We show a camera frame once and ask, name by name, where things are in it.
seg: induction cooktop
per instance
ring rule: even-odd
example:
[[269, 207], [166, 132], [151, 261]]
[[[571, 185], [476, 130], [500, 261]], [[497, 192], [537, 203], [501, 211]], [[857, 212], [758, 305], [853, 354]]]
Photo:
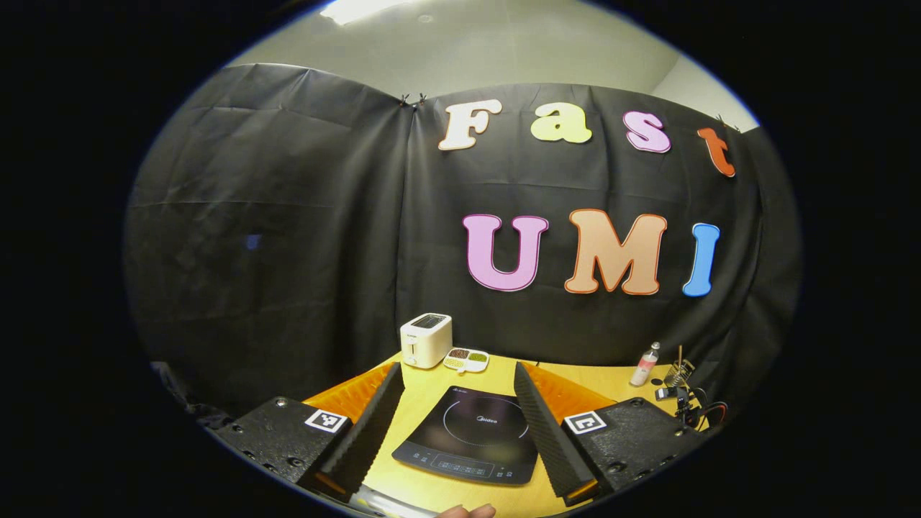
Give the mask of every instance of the induction cooktop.
[[527, 484], [537, 447], [517, 397], [450, 387], [393, 458], [447, 477]]

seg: white toaster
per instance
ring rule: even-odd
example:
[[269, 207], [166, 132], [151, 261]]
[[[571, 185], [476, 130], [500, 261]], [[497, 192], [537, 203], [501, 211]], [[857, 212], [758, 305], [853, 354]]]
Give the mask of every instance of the white toaster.
[[451, 350], [451, 317], [424, 313], [400, 328], [403, 362], [419, 369], [431, 369]]

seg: small bottle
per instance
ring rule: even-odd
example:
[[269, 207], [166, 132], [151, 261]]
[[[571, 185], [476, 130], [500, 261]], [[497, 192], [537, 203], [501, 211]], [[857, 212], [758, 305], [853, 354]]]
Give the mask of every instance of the small bottle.
[[639, 365], [636, 366], [636, 371], [634, 371], [633, 378], [630, 378], [630, 384], [634, 387], [642, 386], [646, 382], [646, 378], [649, 377], [649, 373], [652, 372], [652, 368], [656, 365], [656, 361], [659, 359], [659, 342], [653, 342], [651, 349], [643, 353], [643, 358], [639, 360]]

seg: human hand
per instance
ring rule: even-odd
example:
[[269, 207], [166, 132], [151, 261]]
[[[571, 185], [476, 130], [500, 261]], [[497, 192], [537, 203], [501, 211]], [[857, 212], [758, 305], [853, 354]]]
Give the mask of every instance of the human hand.
[[487, 503], [477, 507], [473, 511], [467, 511], [462, 505], [455, 505], [435, 518], [493, 518], [494, 516], [495, 507]]

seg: ceiling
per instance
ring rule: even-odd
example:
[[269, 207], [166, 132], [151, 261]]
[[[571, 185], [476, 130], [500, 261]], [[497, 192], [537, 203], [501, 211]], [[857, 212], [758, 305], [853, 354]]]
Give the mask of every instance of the ceiling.
[[[300, 65], [410, 99], [513, 83], [567, 83], [658, 95], [724, 120], [748, 115], [667, 43], [626, 17], [578, 0], [416, 0], [343, 26], [320, 11], [296, 18], [228, 65]], [[673, 70], [681, 74], [669, 77]], [[684, 87], [687, 74], [699, 79], [693, 95]], [[736, 124], [757, 125], [753, 119]]]

